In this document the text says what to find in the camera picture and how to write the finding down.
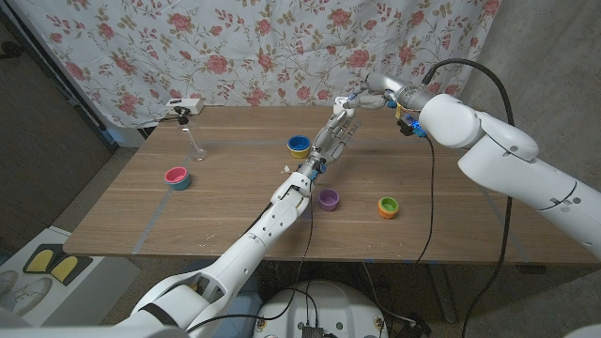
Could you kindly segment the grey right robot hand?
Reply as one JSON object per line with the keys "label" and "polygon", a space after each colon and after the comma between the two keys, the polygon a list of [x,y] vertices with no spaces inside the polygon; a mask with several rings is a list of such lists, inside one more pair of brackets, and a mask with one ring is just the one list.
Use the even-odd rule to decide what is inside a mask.
{"label": "grey right robot hand", "polygon": [[359,86],[347,97],[343,107],[376,110],[390,102],[410,112],[420,112],[435,97],[424,87],[377,72],[362,70],[357,73]]}

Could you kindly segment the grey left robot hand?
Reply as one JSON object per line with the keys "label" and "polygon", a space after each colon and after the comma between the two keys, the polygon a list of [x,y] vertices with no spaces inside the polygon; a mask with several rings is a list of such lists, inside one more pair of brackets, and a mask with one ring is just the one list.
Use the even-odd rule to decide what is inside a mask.
{"label": "grey left robot hand", "polygon": [[361,122],[354,123],[355,110],[343,108],[334,112],[317,134],[307,160],[298,172],[314,181],[342,155],[347,143]]}

